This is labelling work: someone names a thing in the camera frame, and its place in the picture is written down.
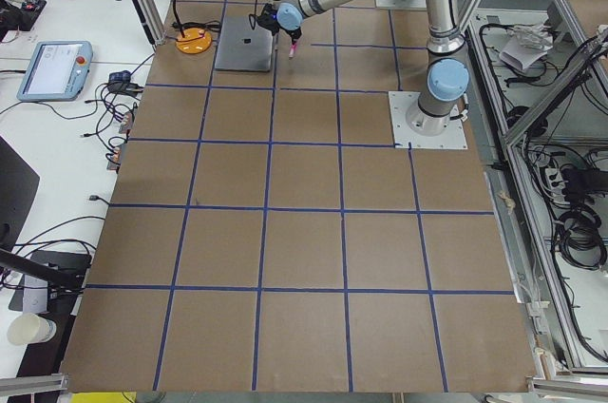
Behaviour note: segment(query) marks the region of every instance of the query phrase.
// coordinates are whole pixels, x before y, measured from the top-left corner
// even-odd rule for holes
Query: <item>monitor stand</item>
[[[30,260],[50,268],[55,268],[72,275],[85,276],[90,266],[91,256],[88,254],[65,253],[55,251],[36,251]],[[21,278],[20,285],[25,284],[25,277]],[[69,315],[74,308],[78,293],[70,294],[63,289],[58,294],[56,287],[49,285],[47,311],[58,315]],[[12,296],[9,309],[12,311],[23,311],[23,289],[18,289]]]

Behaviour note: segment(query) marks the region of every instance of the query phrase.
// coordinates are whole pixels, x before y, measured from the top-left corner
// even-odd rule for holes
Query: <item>lamp base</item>
[[[208,30],[200,28],[190,28],[183,30],[184,36],[178,36],[175,46],[179,51],[186,54],[203,53],[213,42],[211,33]]]

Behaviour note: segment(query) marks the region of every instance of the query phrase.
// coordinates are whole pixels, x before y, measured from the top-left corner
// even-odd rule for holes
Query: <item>black monitor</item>
[[[52,291],[80,289],[90,256],[37,251],[26,259],[11,252],[36,197],[39,181],[36,172],[0,137],[0,274],[14,270],[46,281],[48,310],[69,313],[74,302],[70,298],[74,297],[57,300]],[[22,298],[23,290],[16,291],[9,307],[20,311]]]

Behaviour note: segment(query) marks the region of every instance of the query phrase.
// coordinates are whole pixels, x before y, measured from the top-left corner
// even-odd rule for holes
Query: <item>yellow object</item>
[[[75,393],[72,403],[129,403],[126,398],[135,401],[135,395],[135,392]]]
[[[185,37],[181,35],[175,42],[179,51],[186,54],[199,54],[211,47],[213,39],[211,34],[205,29],[190,28],[183,31]]]

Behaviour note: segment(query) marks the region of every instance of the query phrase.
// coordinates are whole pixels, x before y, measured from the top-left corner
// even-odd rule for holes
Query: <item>tablet screen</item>
[[[44,45],[38,52],[26,94],[63,94],[82,44]]]

